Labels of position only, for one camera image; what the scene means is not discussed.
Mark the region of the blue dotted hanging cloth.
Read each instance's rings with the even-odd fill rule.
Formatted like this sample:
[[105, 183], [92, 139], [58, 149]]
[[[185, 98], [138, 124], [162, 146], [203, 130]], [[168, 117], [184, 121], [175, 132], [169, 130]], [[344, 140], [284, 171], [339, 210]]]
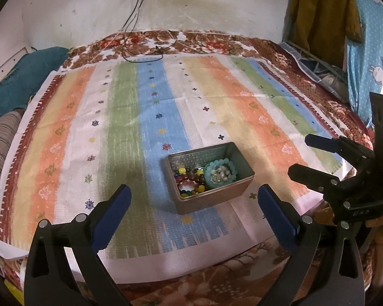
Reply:
[[347, 83], [352, 111], [366, 126], [372, 124], [370, 93], [383, 95], [383, 2], [356, 0], [362, 42], [348, 41]]

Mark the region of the teal pillow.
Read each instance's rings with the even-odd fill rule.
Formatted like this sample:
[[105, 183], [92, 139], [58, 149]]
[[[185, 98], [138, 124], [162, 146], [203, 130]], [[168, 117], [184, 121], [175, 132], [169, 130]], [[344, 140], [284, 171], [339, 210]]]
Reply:
[[58, 70], [68, 55], [69, 50], [59, 46], [24, 55], [0, 82], [0, 118], [26, 108], [47, 76]]

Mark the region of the mustard yellow hanging garment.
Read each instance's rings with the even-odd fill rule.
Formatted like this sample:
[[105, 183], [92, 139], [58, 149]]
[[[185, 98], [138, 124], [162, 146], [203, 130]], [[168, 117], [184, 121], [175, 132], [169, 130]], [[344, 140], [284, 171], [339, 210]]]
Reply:
[[346, 40], [363, 41], [356, 0], [291, 0], [289, 40], [317, 58], [342, 67]]

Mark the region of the brown floral blanket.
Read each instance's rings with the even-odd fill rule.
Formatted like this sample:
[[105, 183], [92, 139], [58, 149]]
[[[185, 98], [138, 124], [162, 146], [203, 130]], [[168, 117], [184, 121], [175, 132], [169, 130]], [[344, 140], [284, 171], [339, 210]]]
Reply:
[[[300, 78], [306, 77], [317, 84], [300, 70], [292, 55], [272, 41], [199, 31], [151, 30], [130, 35], [114, 34], [87, 46], [73, 48], [60, 68], [50, 74], [91, 67], [99, 62], [137, 63], [141, 59], [157, 61], [169, 55], [264, 58], [277, 66], [281, 66], [283, 61], [289, 61], [290, 81], [299, 84]], [[319, 104], [323, 112], [331, 113], [335, 122], [344, 124], [344, 136], [365, 146], [371, 146], [368, 131], [361, 119], [348, 105], [341, 103], [317, 85], [321, 93], [312, 94], [310, 100]], [[24, 114], [36, 95], [31, 97], [27, 107], [23, 108]], [[287, 257], [287, 253], [278, 246], [271, 234], [265, 241], [195, 272], [160, 281], [116, 283], [133, 305], [255, 305], [274, 283]], [[27, 256], [15, 260], [7, 260], [0, 256], [0, 273], [5, 278], [6, 287], [15, 295], [17, 301], [24, 300], [26, 264]]]

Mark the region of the metal tin box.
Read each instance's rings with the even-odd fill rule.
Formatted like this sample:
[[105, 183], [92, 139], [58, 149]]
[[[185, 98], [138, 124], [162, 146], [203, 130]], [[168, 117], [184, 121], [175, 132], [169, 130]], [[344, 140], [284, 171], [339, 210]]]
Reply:
[[233, 142], [168, 155], [166, 181], [179, 214], [241, 196], [255, 172]]

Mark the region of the colourful striped woven cloth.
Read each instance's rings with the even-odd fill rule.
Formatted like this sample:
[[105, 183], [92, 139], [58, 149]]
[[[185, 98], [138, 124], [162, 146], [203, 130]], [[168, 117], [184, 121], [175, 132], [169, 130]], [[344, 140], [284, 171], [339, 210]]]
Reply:
[[[101, 260], [117, 283], [163, 281], [217, 264], [268, 239], [256, 201], [269, 184], [300, 212], [320, 195], [292, 182], [300, 163], [344, 177], [350, 165], [310, 148], [308, 134], [344, 135], [310, 100], [321, 89], [288, 78], [289, 61], [226, 55], [99, 62], [52, 73], [28, 106], [3, 168], [0, 256], [27, 256], [39, 221], [90, 213], [121, 184], [128, 212]], [[217, 205], [177, 212], [178, 167], [197, 169], [233, 143], [253, 172]]]

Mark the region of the plastic storage crate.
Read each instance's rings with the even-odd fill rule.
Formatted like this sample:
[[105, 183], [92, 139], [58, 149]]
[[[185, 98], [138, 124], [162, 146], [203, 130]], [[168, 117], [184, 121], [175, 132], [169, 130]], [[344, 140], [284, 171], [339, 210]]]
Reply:
[[294, 57], [299, 68], [314, 82], [340, 101], [349, 101], [347, 76], [341, 68], [322, 61], [292, 42], [281, 42], [279, 45]]

